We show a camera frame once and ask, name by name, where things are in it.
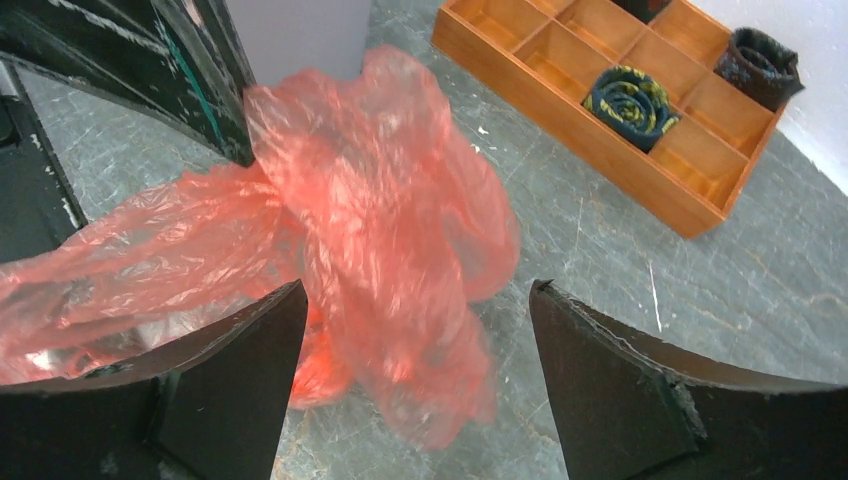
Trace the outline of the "orange compartment tray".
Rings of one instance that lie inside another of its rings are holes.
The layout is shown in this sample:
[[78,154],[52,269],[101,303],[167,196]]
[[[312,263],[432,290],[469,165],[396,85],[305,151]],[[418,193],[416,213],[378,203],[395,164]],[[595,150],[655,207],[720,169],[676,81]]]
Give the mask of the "orange compartment tray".
[[684,238],[730,214],[780,118],[688,1],[448,1],[432,42]]

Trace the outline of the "rolled black belt left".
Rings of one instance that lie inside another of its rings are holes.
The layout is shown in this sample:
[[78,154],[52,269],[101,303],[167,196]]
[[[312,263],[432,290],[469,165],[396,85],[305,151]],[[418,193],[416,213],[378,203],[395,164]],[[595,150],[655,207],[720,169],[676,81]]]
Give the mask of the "rolled black belt left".
[[642,23],[649,24],[671,3],[671,0],[612,0],[612,2]]

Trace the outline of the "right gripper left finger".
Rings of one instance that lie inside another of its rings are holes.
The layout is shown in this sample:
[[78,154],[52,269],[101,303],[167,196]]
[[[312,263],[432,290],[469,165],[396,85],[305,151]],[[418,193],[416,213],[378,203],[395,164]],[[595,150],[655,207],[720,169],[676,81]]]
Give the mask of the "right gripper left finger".
[[3,387],[2,477],[269,478],[307,311],[296,281],[145,354]]

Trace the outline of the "red plastic trash bag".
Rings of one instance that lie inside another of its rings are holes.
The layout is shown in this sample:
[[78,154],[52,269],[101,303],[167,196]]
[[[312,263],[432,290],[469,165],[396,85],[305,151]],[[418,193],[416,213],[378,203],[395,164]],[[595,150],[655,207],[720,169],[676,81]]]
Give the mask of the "red plastic trash bag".
[[290,405],[352,385],[423,448],[496,413],[472,305],[507,286],[521,233],[432,72],[383,45],[361,74],[304,70],[244,94],[255,161],[149,188],[60,248],[1,268],[1,380],[74,377],[300,281]]

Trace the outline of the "grey trash bin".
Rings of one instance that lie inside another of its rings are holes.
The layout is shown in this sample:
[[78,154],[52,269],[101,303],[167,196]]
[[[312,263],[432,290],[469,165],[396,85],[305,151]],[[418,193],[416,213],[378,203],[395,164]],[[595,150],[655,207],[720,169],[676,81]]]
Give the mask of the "grey trash bin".
[[371,0],[233,0],[226,6],[255,82],[305,68],[337,79],[362,69]]

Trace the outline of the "rolled black belt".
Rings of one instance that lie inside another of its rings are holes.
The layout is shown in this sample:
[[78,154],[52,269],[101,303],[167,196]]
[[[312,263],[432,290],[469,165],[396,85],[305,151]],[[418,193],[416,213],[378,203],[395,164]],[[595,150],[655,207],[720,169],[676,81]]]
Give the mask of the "rolled black belt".
[[798,53],[753,27],[735,29],[713,72],[762,107],[776,112],[805,89]]
[[612,0],[612,2],[642,23],[649,24],[671,3],[671,0]]

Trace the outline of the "rolled black belt right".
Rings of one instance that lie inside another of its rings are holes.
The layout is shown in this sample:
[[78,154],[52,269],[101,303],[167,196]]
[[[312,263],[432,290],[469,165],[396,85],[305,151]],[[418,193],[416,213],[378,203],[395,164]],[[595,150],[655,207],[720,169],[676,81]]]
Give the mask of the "rolled black belt right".
[[735,29],[713,72],[762,107],[776,112],[805,89],[798,53],[753,27]]

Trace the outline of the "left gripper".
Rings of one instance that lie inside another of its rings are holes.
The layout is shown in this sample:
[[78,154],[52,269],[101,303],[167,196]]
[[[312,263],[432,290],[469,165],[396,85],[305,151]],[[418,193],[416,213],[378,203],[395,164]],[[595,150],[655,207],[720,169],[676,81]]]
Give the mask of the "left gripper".
[[[223,1],[1,4],[1,57],[154,118],[248,167],[242,95],[255,77]],[[14,67],[1,63],[1,261],[87,225]]]

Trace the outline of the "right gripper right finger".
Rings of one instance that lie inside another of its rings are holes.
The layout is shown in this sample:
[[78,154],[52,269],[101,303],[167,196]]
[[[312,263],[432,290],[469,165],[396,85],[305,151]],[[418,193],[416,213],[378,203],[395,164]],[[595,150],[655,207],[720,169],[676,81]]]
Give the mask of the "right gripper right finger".
[[572,479],[843,479],[847,389],[719,362],[550,280],[529,311]]

